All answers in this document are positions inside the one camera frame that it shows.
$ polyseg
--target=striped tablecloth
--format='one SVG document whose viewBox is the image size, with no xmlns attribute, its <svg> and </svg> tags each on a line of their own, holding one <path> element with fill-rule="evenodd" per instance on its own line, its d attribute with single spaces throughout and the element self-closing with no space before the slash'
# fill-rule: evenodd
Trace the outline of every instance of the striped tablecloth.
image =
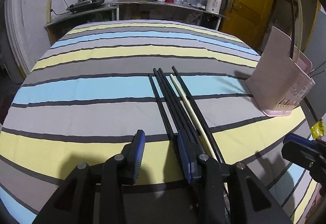
<svg viewBox="0 0 326 224">
<path fill-rule="evenodd" d="M 140 177 L 124 188 L 128 223 L 196 223 L 148 79 L 154 67 L 168 73 L 175 66 L 225 161 L 248 164 L 293 222 L 302 223 L 316 182 L 280 151 L 286 133 L 309 138 L 309 127 L 300 107 L 277 118 L 258 109 L 244 83 L 258 60 L 238 38 L 176 22 L 74 28 L 36 63 L 4 122 L 2 201 L 20 224 L 31 224 L 77 164 L 104 162 L 142 129 Z"/>
</svg>

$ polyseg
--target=metal screw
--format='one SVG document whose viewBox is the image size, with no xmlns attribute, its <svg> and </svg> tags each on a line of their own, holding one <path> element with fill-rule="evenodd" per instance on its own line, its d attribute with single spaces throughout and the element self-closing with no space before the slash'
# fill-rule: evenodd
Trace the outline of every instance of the metal screw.
<svg viewBox="0 0 326 224">
<path fill-rule="evenodd" d="M 115 160 L 123 160 L 123 159 L 124 159 L 124 155 L 122 155 L 122 154 L 115 155 Z"/>
<path fill-rule="evenodd" d="M 207 154 L 200 154 L 200 155 L 199 155 L 199 158 L 200 158 L 201 160 L 208 160 L 209 156 L 208 156 Z"/>
<path fill-rule="evenodd" d="M 243 170 L 246 167 L 246 165 L 243 162 L 237 162 L 236 166 L 241 170 Z"/>
<path fill-rule="evenodd" d="M 77 168 L 78 168 L 79 170 L 83 170 L 84 168 L 86 168 L 86 166 L 87 166 L 87 164 L 83 162 L 83 163 L 78 164 L 78 165 L 77 165 Z"/>
</svg>

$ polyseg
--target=dish rack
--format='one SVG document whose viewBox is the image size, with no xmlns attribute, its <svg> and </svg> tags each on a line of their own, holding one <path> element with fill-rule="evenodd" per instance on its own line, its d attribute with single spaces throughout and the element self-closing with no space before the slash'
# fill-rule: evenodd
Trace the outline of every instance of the dish rack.
<svg viewBox="0 0 326 224">
<path fill-rule="evenodd" d="M 294 52 L 300 52 L 295 63 L 289 57 L 290 45 L 291 38 L 272 27 L 264 52 L 246 80 L 260 110 L 270 117 L 290 115 L 315 85 L 307 75 L 311 61 L 295 46 Z"/>
</svg>

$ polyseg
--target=electric kettle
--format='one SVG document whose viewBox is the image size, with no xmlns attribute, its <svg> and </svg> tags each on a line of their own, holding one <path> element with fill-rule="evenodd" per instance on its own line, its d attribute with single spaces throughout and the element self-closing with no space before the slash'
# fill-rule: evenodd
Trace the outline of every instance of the electric kettle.
<svg viewBox="0 0 326 224">
<path fill-rule="evenodd" d="M 206 5 L 206 11 L 210 13 L 219 14 L 221 10 L 225 10 L 228 6 L 228 0 L 208 0 Z"/>
</svg>

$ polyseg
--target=yellow door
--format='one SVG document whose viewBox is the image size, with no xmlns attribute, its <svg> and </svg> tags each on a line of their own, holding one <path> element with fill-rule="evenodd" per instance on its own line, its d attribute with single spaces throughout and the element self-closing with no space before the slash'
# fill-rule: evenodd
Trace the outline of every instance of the yellow door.
<svg viewBox="0 0 326 224">
<path fill-rule="evenodd" d="M 239 37 L 251 48 L 262 43 L 273 0 L 229 0 L 222 32 Z"/>
</svg>

